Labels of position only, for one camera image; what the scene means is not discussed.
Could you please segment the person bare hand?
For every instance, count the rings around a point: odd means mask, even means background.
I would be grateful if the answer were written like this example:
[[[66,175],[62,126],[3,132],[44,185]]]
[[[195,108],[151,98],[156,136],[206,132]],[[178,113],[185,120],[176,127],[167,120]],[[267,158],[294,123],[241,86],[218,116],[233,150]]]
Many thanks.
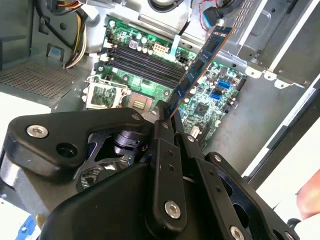
[[[320,213],[320,170],[298,191],[296,203],[304,220]]]

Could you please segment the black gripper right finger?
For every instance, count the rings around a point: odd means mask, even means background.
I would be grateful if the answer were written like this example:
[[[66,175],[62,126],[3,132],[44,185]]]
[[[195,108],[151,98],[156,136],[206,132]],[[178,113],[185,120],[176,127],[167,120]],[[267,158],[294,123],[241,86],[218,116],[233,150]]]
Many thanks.
[[[192,177],[199,210],[213,240],[298,240],[290,228],[217,152],[204,155],[196,139],[183,130],[181,116],[171,118],[182,169]]]

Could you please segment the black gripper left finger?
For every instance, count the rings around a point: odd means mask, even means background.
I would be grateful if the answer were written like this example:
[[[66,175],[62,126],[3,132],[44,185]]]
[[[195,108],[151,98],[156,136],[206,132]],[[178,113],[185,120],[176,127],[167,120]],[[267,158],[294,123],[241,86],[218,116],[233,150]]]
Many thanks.
[[[126,155],[137,156],[130,166],[139,164],[149,152],[156,130],[174,134],[170,107],[160,102],[158,109],[160,118],[155,123],[127,107],[20,116],[8,125],[4,156],[59,184],[70,183],[92,167],[104,143],[108,143],[106,155],[123,147]]]

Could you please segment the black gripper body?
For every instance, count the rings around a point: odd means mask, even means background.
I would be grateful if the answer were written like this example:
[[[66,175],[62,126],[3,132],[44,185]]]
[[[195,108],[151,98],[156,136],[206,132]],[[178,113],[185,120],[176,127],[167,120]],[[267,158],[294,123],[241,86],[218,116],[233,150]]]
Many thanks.
[[[172,131],[156,130],[134,164],[61,203],[42,240],[212,240]]]

